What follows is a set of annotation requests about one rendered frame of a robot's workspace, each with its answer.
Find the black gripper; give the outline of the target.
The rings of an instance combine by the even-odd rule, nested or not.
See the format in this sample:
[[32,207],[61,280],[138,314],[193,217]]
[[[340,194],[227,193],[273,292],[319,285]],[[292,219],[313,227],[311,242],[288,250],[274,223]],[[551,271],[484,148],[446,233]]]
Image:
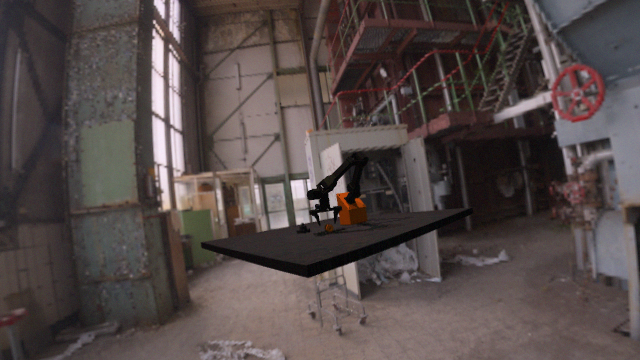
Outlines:
[[[319,203],[320,203],[320,209],[321,210],[313,209],[313,210],[309,211],[309,214],[316,218],[316,220],[317,220],[317,222],[318,222],[318,224],[320,226],[319,215],[317,213],[334,211],[333,212],[333,214],[334,214],[334,223],[336,224],[336,220],[337,220],[338,214],[339,214],[340,211],[342,211],[342,207],[341,206],[334,206],[333,208],[330,208],[329,198],[319,199]],[[329,210],[327,210],[327,209],[329,209]]]

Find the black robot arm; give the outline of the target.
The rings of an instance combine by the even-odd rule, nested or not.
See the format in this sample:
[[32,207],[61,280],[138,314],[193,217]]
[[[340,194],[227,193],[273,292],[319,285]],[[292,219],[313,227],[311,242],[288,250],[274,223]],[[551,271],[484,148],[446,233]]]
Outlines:
[[[354,159],[352,159],[354,158]],[[347,197],[344,199],[349,203],[356,203],[355,199],[361,196],[360,193],[360,179],[362,171],[365,165],[367,165],[369,157],[362,151],[354,152],[351,156],[339,166],[339,168],[332,174],[324,178],[320,183],[316,185],[317,189],[312,189],[307,192],[307,198],[309,200],[329,198],[328,193],[332,191],[337,185],[337,181],[352,167],[355,166],[352,182],[347,184],[347,190],[349,191]],[[321,185],[324,187],[322,188]]]

